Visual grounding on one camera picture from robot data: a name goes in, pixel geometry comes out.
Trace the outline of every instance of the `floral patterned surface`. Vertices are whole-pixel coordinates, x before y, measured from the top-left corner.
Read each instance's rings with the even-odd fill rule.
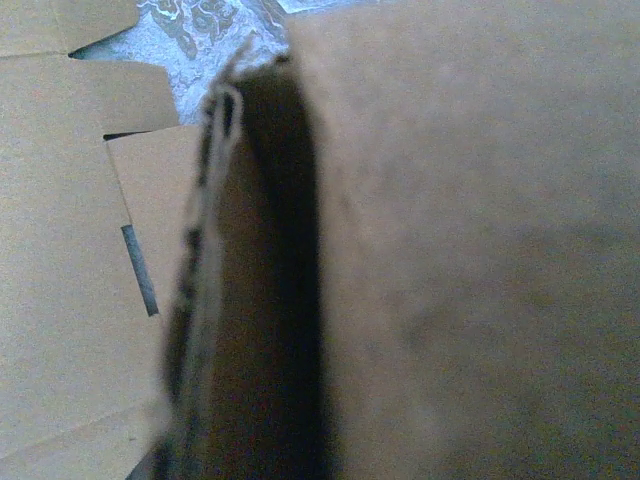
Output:
[[[252,32],[254,48],[247,63],[256,65],[286,49],[286,15],[362,2],[366,0],[138,0],[138,25],[73,56],[164,66],[180,121],[198,123],[209,82]]]

